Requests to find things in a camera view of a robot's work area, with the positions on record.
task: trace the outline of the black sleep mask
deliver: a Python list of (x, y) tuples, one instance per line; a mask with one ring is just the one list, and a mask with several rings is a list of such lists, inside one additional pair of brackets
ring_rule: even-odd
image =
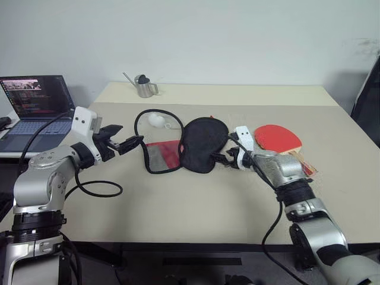
[(214, 118), (198, 118), (188, 123), (181, 141), (180, 164), (197, 173), (214, 169), (213, 153), (218, 153), (227, 143), (228, 128)]

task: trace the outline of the laptop keyboard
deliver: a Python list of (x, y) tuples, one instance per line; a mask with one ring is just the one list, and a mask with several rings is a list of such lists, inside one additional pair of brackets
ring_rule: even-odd
[[(46, 122), (19, 122), (10, 131), (9, 135), (33, 135)], [(40, 132), (40, 135), (65, 135), (71, 129), (71, 121), (57, 121)]]

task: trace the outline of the laptop screen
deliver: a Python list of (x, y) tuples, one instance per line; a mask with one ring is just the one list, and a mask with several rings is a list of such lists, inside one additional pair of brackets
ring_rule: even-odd
[(0, 85), (20, 119), (54, 118), (75, 109), (61, 75), (0, 77)]

